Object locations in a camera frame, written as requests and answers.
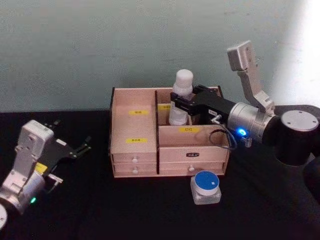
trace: wooden drawer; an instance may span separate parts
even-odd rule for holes
[[[115,175],[144,176],[146,173],[157,174],[156,163],[115,163],[113,167]]]
[[[202,170],[223,175],[223,162],[160,162],[161,175],[193,176]]]
[[[155,152],[137,152],[137,153],[115,153],[113,156],[113,162],[116,163],[128,163],[128,164],[140,164],[140,163],[156,163],[157,154]]]
[[[227,160],[228,150],[217,146],[160,147],[161,163],[221,162]]]

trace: drawer knob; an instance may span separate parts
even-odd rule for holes
[[[134,158],[132,158],[132,162],[133,162],[134,164],[137,164],[137,163],[138,163],[138,157],[135,156]]]
[[[138,168],[135,167],[135,168],[132,170],[132,173],[133,173],[133,174],[138,174]]]
[[[193,172],[194,170],[195,170],[195,168],[194,168],[192,165],[190,165],[190,166],[189,166],[189,171],[190,171],[190,172]]]

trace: blue led light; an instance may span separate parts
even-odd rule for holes
[[[244,130],[243,128],[238,128],[238,130],[236,132],[241,136],[247,135],[246,130]]]

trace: bottle cap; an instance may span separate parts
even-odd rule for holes
[[[190,70],[181,69],[176,73],[175,84],[182,89],[192,86],[194,75]]]
[[[195,190],[203,196],[211,196],[218,191],[219,178],[211,171],[200,171],[195,175]]]

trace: small jar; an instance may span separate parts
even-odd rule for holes
[[[191,178],[190,185],[196,205],[217,204],[220,202],[219,178],[213,172],[198,172]]]

